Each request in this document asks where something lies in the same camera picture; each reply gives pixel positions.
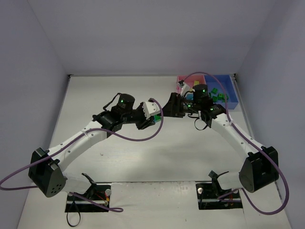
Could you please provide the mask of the dark green small lego brick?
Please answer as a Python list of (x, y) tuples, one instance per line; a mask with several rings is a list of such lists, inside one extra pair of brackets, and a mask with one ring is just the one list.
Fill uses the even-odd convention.
[(219, 94), (217, 95), (217, 100), (218, 100), (218, 101), (224, 101), (224, 100), (225, 100), (224, 94), (223, 94), (223, 93), (219, 93)]

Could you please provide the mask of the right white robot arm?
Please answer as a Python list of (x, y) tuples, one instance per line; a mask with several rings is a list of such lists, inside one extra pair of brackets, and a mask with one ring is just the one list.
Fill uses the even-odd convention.
[(192, 88), (193, 99), (186, 99), (184, 90), (181, 93), (171, 93), (169, 101), (163, 107), (166, 117), (182, 118), (186, 114), (198, 114), (205, 126), (219, 133), (242, 159), (241, 170), (235, 174), (224, 172), (224, 178), (219, 175), (215, 180), (221, 189), (244, 188), (250, 193), (275, 182), (279, 178), (278, 152), (272, 146), (265, 147), (252, 140), (228, 115), (226, 109), (213, 102), (209, 96), (208, 87), (198, 84)]

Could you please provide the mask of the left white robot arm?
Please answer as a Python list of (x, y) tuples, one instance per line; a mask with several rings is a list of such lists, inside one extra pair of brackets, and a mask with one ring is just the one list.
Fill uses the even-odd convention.
[(159, 105), (150, 99), (134, 109), (135, 98), (118, 94), (119, 100), (110, 110), (94, 114), (92, 120), (77, 134), (48, 150), (36, 149), (31, 156), (28, 176), (47, 198), (59, 192), (76, 192), (90, 195), (94, 190), (93, 180), (85, 173), (70, 175), (68, 166), (95, 144), (115, 135), (125, 124), (134, 124), (143, 130), (155, 124), (155, 115), (160, 114)]

